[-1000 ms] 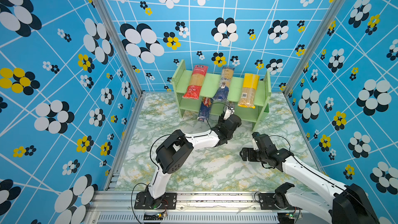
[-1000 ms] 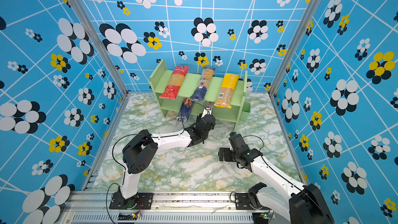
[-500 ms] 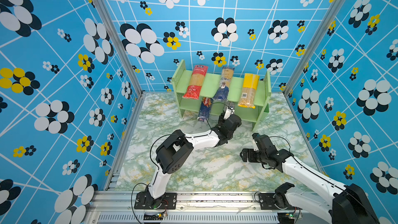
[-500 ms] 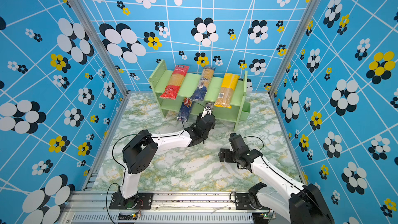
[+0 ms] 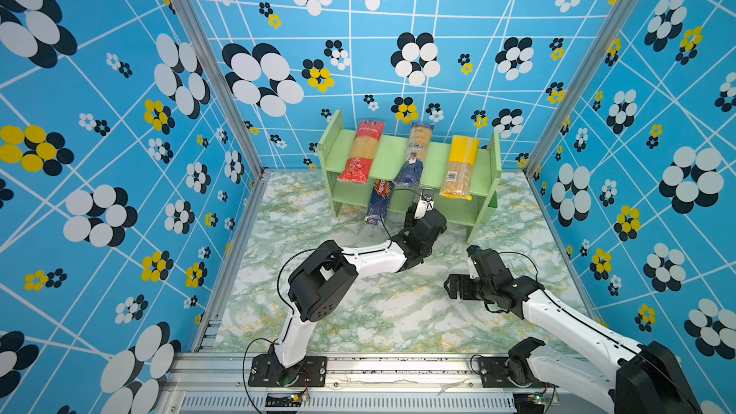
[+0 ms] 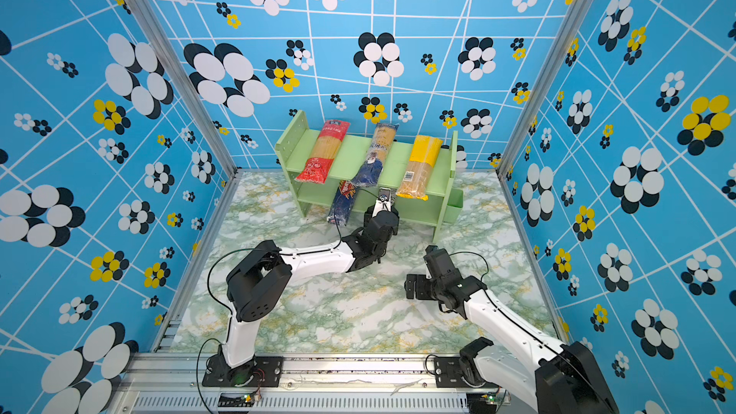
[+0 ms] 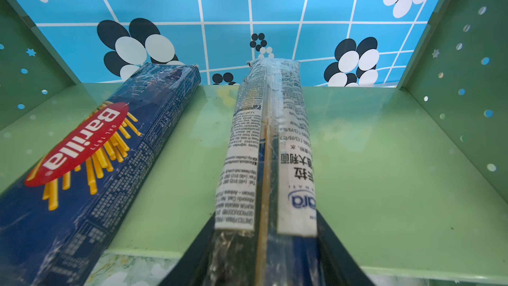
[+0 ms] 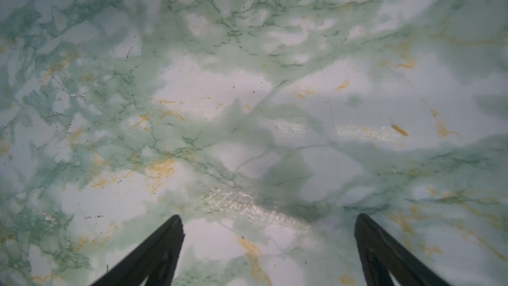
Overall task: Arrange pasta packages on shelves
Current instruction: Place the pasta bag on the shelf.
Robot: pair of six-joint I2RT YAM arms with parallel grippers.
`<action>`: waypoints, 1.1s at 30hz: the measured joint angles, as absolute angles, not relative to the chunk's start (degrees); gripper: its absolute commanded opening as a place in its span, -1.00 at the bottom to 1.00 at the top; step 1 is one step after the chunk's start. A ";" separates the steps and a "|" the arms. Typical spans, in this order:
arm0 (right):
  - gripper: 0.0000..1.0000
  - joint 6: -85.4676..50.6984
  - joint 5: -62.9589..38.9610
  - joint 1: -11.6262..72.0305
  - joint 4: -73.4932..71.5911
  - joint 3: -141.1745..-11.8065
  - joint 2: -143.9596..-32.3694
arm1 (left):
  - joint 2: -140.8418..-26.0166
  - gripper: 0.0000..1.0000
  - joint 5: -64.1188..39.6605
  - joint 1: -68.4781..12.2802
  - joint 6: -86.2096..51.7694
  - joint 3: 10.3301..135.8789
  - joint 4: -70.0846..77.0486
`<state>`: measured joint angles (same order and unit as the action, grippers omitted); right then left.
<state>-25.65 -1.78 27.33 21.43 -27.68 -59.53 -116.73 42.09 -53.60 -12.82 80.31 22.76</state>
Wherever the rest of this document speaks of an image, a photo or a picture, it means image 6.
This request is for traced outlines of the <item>dark blue spaghetti package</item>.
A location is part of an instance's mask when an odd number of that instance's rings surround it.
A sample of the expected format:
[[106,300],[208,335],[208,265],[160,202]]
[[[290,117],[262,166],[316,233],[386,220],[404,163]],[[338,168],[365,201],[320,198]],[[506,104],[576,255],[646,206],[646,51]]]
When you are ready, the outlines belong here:
[[327,222],[333,225],[346,225],[352,213],[356,197],[357,188],[350,180],[339,182]]

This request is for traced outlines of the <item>red spaghetti package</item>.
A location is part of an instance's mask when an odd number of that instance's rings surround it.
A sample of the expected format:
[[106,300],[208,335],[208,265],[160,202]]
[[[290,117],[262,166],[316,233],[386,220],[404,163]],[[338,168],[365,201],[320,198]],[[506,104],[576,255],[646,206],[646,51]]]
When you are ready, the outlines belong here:
[[317,136],[303,171],[295,180],[303,183],[324,184],[349,128],[349,122],[326,121]]

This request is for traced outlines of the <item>blue yellow spaghetti package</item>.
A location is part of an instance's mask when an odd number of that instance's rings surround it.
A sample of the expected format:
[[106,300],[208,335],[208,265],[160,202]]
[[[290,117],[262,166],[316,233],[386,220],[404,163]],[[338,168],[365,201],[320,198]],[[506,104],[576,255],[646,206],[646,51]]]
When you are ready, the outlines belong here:
[[355,187],[368,188],[378,184],[398,128],[399,126],[395,124],[378,124],[376,126],[366,157],[351,180]]

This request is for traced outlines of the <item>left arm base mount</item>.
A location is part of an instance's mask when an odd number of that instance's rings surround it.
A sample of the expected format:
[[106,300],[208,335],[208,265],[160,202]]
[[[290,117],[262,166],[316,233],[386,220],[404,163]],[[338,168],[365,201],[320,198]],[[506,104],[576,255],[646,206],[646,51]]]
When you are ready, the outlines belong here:
[[205,387],[220,388],[278,387],[284,361],[282,356],[255,356],[240,366],[230,367],[220,345],[218,352],[208,358],[201,382]]

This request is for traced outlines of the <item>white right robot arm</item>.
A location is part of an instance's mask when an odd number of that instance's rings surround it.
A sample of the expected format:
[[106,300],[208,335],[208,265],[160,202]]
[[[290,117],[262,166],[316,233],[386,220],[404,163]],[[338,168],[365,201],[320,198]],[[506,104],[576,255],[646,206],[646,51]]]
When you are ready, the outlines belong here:
[[460,352],[472,387],[499,385],[538,413],[617,413],[619,408],[590,348],[550,337],[504,305],[475,276],[465,277],[444,248],[425,250],[426,274],[406,276],[406,297],[438,304],[490,337]]

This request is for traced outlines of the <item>clear blue spaghetti package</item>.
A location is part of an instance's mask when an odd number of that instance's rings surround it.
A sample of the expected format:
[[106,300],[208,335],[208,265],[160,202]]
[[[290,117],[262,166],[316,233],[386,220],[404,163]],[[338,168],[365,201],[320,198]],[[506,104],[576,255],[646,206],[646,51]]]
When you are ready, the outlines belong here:
[[381,203],[393,205],[395,200],[395,192],[390,188],[381,187],[378,191],[377,200]]

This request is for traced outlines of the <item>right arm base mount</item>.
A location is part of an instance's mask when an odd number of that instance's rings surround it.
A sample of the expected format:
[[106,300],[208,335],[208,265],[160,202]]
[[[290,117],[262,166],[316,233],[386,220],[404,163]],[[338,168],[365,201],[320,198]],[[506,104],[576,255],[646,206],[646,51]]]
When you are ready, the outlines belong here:
[[498,385],[484,379],[475,364],[475,358],[494,342],[487,337],[479,337],[463,347],[457,356],[427,356],[425,371],[435,379],[438,388],[498,388]]

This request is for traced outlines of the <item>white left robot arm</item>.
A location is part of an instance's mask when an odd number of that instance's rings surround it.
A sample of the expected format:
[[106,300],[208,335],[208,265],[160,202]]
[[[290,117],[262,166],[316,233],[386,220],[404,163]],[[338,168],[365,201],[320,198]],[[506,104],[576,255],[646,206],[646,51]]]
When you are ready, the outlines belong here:
[[230,319],[220,354],[226,366],[235,369],[252,362],[260,322],[275,309],[289,283],[372,266],[385,256],[399,223],[398,210],[388,201],[377,201],[366,211],[361,228],[332,245],[282,248],[267,240],[251,249],[225,280],[224,306]]

